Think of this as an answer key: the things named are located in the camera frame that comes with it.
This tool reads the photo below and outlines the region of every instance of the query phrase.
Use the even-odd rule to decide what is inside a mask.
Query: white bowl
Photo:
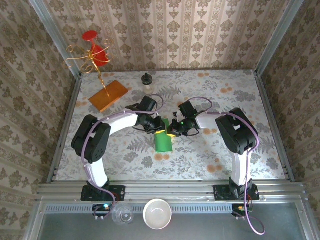
[[[143,209],[145,224],[154,230],[164,229],[171,221],[172,210],[170,205],[162,199],[149,201]]]

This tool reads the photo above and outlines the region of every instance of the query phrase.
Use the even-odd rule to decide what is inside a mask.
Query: table surface
[[[102,89],[97,73],[83,75],[71,124],[59,164],[56,180],[86,180],[80,157],[71,148],[84,117],[91,114],[99,119],[140,103],[144,97],[141,77],[145,72],[103,73],[106,84],[119,81],[129,92],[110,108],[100,113],[89,98]],[[252,70],[188,70],[149,71],[155,85],[154,94],[164,98],[159,112],[172,121],[178,105],[192,97],[207,97],[213,102],[212,111],[228,112],[241,108],[259,133],[260,145],[252,153],[253,179],[285,179],[281,161],[270,130],[267,115]],[[161,100],[154,97],[158,104]],[[192,100],[201,111],[210,106],[204,100]],[[156,153],[155,136],[133,128],[113,134],[108,141],[103,164],[111,181],[137,180],[226,180],[231,175],[232,158],[218,128],[201,129],[200,134],[172,139],[172,152]]]

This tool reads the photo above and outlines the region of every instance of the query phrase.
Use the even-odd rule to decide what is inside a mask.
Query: red object
[[[82,35],[82,39],[88,42],[91,42],[91,52],[92,54],[96,54],[93,56],[93,61],[98,67],[102,67],[107,64],[109,61],[108,57],[106,56],[106,52],[102,47],[96,45],[94,39],[97,37],[98,33],[96,31],[86,31]]]

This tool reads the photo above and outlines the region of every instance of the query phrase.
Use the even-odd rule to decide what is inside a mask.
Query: wooden board
[[[97,94],[89,98],[89,101],[102,113],[127,92],[128,89],[115,80],[106,86],[106,90],[103,88]]]

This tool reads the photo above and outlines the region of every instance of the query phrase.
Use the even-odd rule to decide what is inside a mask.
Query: purple cable
[[[110,116],[104,117],[104,118],[100,119],[99,121],[97,121],[97,122],[92,126],[92,128],[90,129],[90,131],[89,131],[89,133],[88,133],[88,135],[86,136],[86,139],[85,139],[85,141],[84,141],[84,144],[83,144],[83,147],[82,147],[82,151],[81,151],[81,161],[82,161],[82,163],[83,163],[84,172],[85,172],[85,174],[86,174],[86,176],[87,176],[87,178],[88,178],[88,182],[89,182],[93,187],[95,187],[96,189],[99,189],[100,191],[103,191],[103,192],[106,192],[107,194],[109,194],[109,195],[112,197],[112,199],[113,199],[113,201],[112,201],[112,206],[113,206],[113,205],[115,204],[115,202],[116,202],[116,198],[115,198],[115,196],[113,195],[113,193],[110,192],[110,191],[108,191],[108,190],[106,190],[106,189],[103,189],[102,187],[97,186],[97,185],[92,181],[92,176],[91,176],[91,174],[89,173],[89,171],[88,171],[88,169],[87,169],[87,162],[86,162],[86,160],[85,160],[85,151],[86,151],[86,148],[87,148],[87,145],[88,145],[90,136],[91,136],[91,134],[94,132],[94,130],[96,129],[96,127],[97,127],[100,123],[102,123],[103,121],[105,121],[105,120],[110,120],[110,119],[112,119],[112,118],[116,118],[116,117],[119,117],[119,116],[125,115],[125,114],[158,114],[158,111],[160,111],[160,110],[163,108],[163,106],[164,106],[164,104],[165,104],[165,101],[164,101],[164,99],[163,99],[160,95],[154,94],[153,96],[158,96],[158,97],[161,98],[161,100],[162,100],[162,105],[161,105],[161,107],[160,107],[158,110],[156,110],[156,111],[131,111],[131,110],[125,111],[125,110],[124,110],[123,112],[117,112],[117,113],[114,113],[114,114],[112,114],[112,115],[110,115]]]
[[[208,111],[209,109],[211,109],[214,106],[214,104],[212,103],[212,101],[210,99],[208,99],[206,97],[203,97],[203,96],[195,96],[195,97],[190,98],[188,101],[190,101],[192,99],[204,99],[204,100],[207,100],[211,104],[211,106],[209,108],[207,108],[205,111]]]
[[[257,235],[264,235],[266,233],[266,230],[265,230],[265,226],[263,225],[263,223],[256,217],[251,217],[248,215],[248,208],[247,208],[247,187],[248,187],[248,171],[249,171],[249,155],[251,152],[253,152],[254,150],[257,149],[257,147],[259,146],[259,137],[258,137],[258,134],[256,133],[256,131],[250,126],[249,123],[247,123],[243,118],[239,117],[238,115],[235,115],[231,112],[207,112],[207,114],[209,115],[229,115],[231,117],[234,117],[238,120],[240,120],[241,122],[243,122],[249,129],[250,131],[253,133],[254,137],[255,137],[255,140],[256,140],[256,145],[250,150],[247,152],[246,154],[246,172],[245,172],[245,190],[244,190],[244,211],[245,211],[245,216],[246,216],[246,219],[248,221],[248,224],[250,226],[250,228],[252,229],[252,231],[257,234]],[[252,225],[251,221],[250,221],[250,218],[252,219],[255,219],[257,220],[261,226],[262,226],[262,232],[258,232],[254,226]]]

